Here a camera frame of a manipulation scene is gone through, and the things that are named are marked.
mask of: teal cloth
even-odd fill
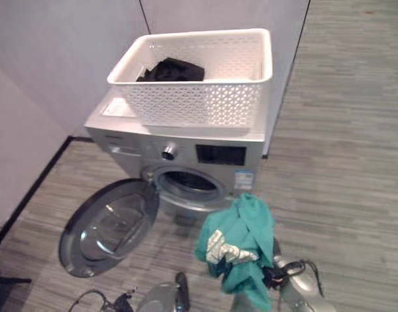
[[[225,243],[237,246],[240,250],[258,256],[256,261],[232,263],[222,261],[225,272],[222,290],[229,294],[244,292],[256,307],[271,311],[268,291],[262,282],[262,267],[273,267],[273,230],[275,221],[269,206],[252,194],[242,194],[232,207],[208,215],[201,230],[195,255],[209,264],[210,275],[216,277],[211,269],[214,264],[206,260],[208,240],[219,230]]]

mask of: floor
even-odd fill
[[[191,253],[199,226],[163,214],[116,269],[77,279],[60,267],[68,218],[123,177],[94,144],[68,148],[0,247],[4,275],[33,279],[5,311],[65,311],[92,287],[115,298],[137,285],[136,304],[177,270],[189,275],[192,311],[229,310],[232,298]],[[284,253],[318,264],[338,311],[398,311],[398,1],[311,1],[257,192],[273,206]]]

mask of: display screen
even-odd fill
[[[197,159],[203,164],[245,165],[246,148],[237,146],[196,145]]]

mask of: front-loading washing machine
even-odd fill
[[[266,139],[266,111],[251,129],[147,127],[112,89],[85,128],[128,173],[84,202],[68,222],[60,262],[90,277],[117,265],[153,225],[158,209],[201,218],[252,191]]]

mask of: white wall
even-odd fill
[[[137,0],[0,0],[0,69],[71,135],[143,34]]]
[[[0,227],[67,134],[0,70]]]
[[[143,34],[137,0],[0,0],[0,226]]]
[[[271,31],[273,82],[269,140],[309,0],[142,0],[152,33],[261,27]]]

